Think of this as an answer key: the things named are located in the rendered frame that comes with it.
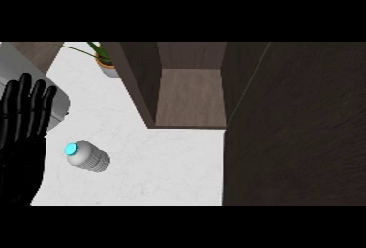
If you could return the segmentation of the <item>dark wooden cabinet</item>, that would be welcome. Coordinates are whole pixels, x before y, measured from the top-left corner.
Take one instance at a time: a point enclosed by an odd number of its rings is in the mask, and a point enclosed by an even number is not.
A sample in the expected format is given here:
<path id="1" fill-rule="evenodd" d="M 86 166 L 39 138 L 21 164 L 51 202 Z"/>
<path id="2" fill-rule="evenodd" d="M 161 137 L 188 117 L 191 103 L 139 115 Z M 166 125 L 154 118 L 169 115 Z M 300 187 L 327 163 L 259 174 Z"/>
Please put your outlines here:
<path id="1" fill-rule="evenodd" d="M 228 128 L 266 42 L 105 42 L 151 129 Z"/>

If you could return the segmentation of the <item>green potted plant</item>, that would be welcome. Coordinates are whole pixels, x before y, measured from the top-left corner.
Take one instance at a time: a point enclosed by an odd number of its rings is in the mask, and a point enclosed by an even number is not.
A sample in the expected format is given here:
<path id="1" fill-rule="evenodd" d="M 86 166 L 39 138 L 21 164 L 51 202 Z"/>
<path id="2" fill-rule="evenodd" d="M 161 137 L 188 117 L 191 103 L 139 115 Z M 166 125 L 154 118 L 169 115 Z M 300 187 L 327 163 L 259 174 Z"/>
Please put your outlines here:
<path id="1" fill-rule="evenodd" d="M 91 55 L 96 59 L 96 62 L 98 62 L 98 65 L 101 67 L 104 74 L 111 78 L 119 78 L 119 72 L 116 69 L 116 65 L 114 65 L 113 59 L 108 55 L 108 52 L 104 48 L 104 45 L 96 45 L 93 42 L 89 42 L 88 45 L 92 47 L 95 53 L 89 53 L 76 47 L 68 47 L 68 46 L 67 47 L 70 49 L 80 51 L 82 53 Z"/>

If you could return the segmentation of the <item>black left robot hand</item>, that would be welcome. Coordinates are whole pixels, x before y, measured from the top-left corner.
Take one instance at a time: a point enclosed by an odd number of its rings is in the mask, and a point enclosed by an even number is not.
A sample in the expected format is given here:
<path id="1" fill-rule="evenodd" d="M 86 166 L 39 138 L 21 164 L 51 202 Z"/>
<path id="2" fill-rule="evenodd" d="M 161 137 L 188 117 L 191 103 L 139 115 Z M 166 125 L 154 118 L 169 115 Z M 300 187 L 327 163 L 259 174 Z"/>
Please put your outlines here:
<path id="1" fill-rule="evenodd" d="M 8 82 L 0 98 L 0 209 L 30 207 L 39 192 L 46 159 L 46 135 L 57 86 L 32 74 Z"/>

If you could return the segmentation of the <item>dark wooden cabinet door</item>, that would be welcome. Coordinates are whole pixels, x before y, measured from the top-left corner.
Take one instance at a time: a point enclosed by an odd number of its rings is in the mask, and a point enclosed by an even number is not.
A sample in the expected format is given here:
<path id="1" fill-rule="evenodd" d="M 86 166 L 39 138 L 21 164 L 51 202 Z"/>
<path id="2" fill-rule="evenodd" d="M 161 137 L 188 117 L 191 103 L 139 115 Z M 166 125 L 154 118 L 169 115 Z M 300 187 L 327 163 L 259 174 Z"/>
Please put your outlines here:
<path id="1" fill-rule="evenodd" d="M 223 158 L 226 206 L 366 205 L 366 42 L 268 46 Z"/>

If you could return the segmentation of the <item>clear bottle with blue cap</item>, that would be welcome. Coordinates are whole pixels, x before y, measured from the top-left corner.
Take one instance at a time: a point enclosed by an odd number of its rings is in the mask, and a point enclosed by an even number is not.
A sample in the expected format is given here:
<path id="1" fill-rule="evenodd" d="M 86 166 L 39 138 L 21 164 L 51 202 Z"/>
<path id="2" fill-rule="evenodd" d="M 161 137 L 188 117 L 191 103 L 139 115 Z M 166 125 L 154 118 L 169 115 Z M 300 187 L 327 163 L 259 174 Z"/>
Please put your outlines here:
<path id="1" fill-rule="evenodd" d="M 111 163 L 110 154 L 89 141 L 70 143 L 65 148 L 68 163 L 93 172 L 104 172 Z"/>

